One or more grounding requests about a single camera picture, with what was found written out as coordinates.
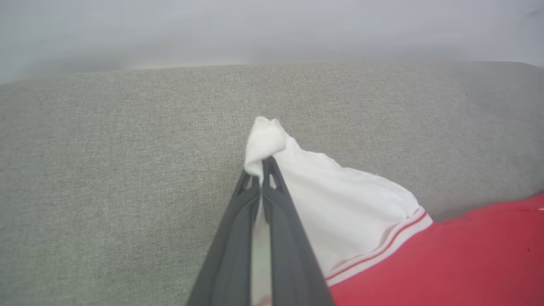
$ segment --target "gray couch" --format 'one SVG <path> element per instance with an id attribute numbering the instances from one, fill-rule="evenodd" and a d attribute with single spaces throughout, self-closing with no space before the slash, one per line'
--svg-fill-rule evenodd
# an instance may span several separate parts
<path id="1" fill-rule="evenodd" d="M 544 70 L 527 64 L 99 72 L 0 101 L 1 305 L 183 304 L 257 115 L 436 221 L 544 186 Z"/>

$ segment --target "white cloth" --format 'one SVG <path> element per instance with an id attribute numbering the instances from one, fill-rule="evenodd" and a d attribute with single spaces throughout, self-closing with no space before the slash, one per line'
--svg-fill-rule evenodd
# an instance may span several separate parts
<path id="1" fill-rule="evenodd" d="M 255 119 L 245 153 L 245 171 L 261 184 L 262 159 L 276 159 L 329 285 L 375 265 L 432 222 L 404 187 L 302 150 L 276 119 Z M 263 226 L 257 223 L 254 232 L 260 245 L 260 236 L 268 234 Z M 261 276 L 267 277 L 253 273 L 254 279 Z"/>

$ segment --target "red cloth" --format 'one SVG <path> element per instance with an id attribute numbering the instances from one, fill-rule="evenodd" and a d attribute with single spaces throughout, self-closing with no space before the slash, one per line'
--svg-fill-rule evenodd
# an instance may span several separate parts
<path id="1" fill-rule="evenodd" d="M 330 290 L 337 306 L 543 306 L 544 193 L 434 223 Z"/>

